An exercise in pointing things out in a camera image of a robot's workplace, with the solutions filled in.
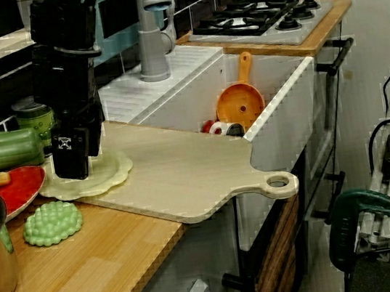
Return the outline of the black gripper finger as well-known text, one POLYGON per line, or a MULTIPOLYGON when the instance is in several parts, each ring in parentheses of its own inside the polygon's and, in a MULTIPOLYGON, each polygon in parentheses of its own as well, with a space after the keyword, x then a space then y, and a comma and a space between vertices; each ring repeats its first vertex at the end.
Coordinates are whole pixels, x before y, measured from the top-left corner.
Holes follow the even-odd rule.
POLYGON ((78 102, 70 91, 65 61, 53 48, 35 46, 32 65, 34 99, 54 113, 51 129, 54 171, 60 178, 85 179, 89 175, 88 130, 74 124, 78 102))

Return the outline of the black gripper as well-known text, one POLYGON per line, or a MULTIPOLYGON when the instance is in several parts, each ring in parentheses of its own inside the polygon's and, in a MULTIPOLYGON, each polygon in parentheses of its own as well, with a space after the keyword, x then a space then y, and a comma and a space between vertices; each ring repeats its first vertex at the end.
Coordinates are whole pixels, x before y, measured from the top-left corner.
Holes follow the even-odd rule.
POLYGON ((104 119, 97 94, 92 57, 102 50, 95 44, 95 5, 62 4, 31 9, 31 38, 37 44, 70 54, 70 90, 77 101, 74 126, 86 135, 89 156, 97 156, 104 119))

